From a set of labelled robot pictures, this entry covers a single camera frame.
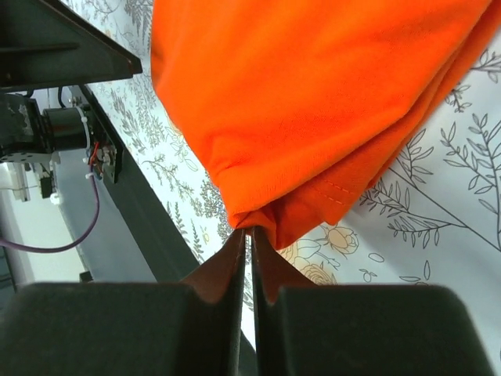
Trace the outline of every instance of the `fabric fold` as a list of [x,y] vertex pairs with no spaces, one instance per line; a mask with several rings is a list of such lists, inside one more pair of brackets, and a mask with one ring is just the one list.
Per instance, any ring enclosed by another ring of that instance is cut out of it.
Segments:
[[480,56],[501,0],[156,0],[153,86],[233,227],[334,224]]

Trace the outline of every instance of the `gray surface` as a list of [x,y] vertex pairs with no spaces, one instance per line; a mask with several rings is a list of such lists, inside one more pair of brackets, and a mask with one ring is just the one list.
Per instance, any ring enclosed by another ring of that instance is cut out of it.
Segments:
[[[84,150],[60,154],[56,167],[57,187],[63,202],[61,213],[72,236],[85,232],[96,209]],[[109,282],[155,281],[138,245],[104,184],[98,183],[101,212],[95,229],[79,246],[82,260],[94,280]]]

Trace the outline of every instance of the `floral wallpaper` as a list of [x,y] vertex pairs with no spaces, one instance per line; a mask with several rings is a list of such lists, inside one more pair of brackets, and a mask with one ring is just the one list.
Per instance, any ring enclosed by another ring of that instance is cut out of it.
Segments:
[[[151,86],[153,0],[63,0],[142,59],[90,85],[199,262],[232,229],[217,188]],[[441,284],[466,303],[501,374],[501,35],[338,224],[279,253],[317,284]],[[247,271],[243,331],[253,341]]]

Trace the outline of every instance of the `red wire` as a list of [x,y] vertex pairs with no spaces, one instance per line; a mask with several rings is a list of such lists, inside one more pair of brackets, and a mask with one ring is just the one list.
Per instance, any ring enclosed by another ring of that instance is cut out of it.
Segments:
[[94,146],[94,151],[92,152],[92,156],[88,159],[88,164],[91,166],[94,164],[94,160],[96,159],[98,149],[99,149],[99,143],[96,143]]

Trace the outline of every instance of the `stitching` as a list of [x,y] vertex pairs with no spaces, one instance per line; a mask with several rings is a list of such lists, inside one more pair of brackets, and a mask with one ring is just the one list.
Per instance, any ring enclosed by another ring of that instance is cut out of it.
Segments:
[[349,190],[346,190],[342,186],[338,186],[337,184],[334,184],[334,183],[330,182],[329,180],[324,180],[324,182],[327,183],[327,184],[330,184],[334,188],[338,188],[339,190],[342,190],[343,192],[346,192],[346,193],[349,193],[349,194],[354,194],[353,192],[350,192]]
[[341,202],[341,201],[338,201],[338,200],[334,200],[332,197],[330,196],[327,196],[326,194],[320,192],[319,190],[317,190],[316,188],[313,188],[314,190],[316,190],[317,193],[319,193],[320,195],[324,196],[325,198],[331,200],[332,202],[335,202],[336,204],[339,204],[339,205],[343,205],[344,206],[344,202]]

